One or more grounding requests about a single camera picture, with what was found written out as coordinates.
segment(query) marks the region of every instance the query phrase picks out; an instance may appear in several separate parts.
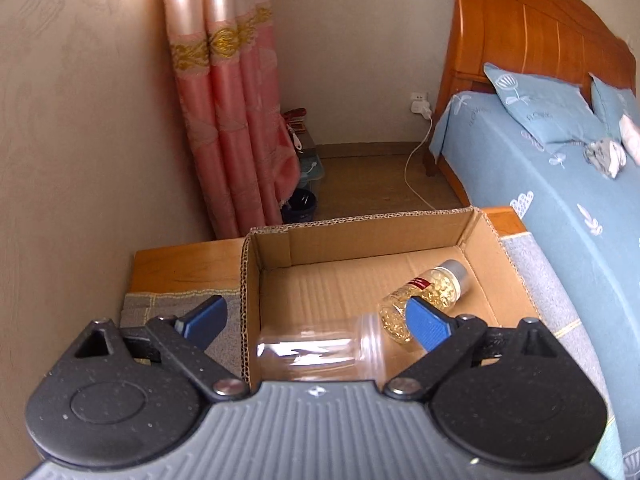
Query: headboard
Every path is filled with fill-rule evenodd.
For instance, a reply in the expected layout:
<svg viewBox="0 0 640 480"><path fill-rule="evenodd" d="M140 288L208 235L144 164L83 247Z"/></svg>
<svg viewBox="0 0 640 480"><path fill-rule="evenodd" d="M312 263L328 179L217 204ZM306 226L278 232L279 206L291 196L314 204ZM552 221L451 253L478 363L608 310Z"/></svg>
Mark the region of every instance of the headboard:
<svg viewBox="0 0 640 480"><path fill-rule="evenodd" d="M636 59L582 0L456 0L435 120L457 92L494 91L486 62L579 84L588 102L589 72L636 92Z"/></svg>

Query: bed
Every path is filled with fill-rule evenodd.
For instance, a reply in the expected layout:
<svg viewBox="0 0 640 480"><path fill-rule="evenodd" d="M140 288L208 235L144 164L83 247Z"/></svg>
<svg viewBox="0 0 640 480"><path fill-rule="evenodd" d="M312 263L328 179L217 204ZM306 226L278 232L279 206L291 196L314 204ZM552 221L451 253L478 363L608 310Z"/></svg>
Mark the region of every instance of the bed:
<svg viewBox="0 0 640 480"><path fill-rule="evenodd" d="M580 146L545 152L504 110L486 62L571 82L591 102L590 72L635 92L636 60L581 0L456 0L424 165L467 205L510 203L533 233L596 349L625 475L638 479L640 168L607 180Z"/></svg>

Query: beige wall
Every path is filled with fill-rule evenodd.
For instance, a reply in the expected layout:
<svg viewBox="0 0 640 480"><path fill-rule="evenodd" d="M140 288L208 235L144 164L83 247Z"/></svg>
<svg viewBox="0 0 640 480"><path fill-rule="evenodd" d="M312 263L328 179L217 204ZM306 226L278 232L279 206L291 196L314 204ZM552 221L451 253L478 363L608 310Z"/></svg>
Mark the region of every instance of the beige wall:
<svg viewBox="0 0 640 480"><path fill-rule="evenodd" d="M161 0L0 0L0 464L82 327L117 317L138 249L210 236Z"/></svg>
<svg viewBox="0 0 640 480"><path fill-rule="evenodd" d="M640 49L640 0L585 0ZM437 97L453 0L273 0L284 108L318 143L419 140L410 93Z"/></svg>

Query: table top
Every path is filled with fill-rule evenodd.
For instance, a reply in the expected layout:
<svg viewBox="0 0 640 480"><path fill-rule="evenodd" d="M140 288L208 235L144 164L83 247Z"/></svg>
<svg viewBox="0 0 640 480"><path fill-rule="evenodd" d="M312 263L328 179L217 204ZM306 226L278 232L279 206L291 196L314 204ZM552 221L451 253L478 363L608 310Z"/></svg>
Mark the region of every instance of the table top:
<svg viewBox="0 0 640 480"><path fill-rule="evenodd" d="M500 236L525 232L511 207L486 208ZM216 240L138 251L129 292L187 292L240 287L240 256L244 238Z"/></svg>

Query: curtain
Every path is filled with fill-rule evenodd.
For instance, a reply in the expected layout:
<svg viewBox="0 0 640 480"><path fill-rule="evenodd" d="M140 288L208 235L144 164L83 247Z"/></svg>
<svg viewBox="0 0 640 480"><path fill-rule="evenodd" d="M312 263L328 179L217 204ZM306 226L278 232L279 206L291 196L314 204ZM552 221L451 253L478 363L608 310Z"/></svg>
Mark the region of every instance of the curtain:
<svg viewBox="0 0 640 480"><path fill-rule="evenodd" d="M189 144L217 238L282 223L300 165L280 115L269 0L164 0Z"/></svg>

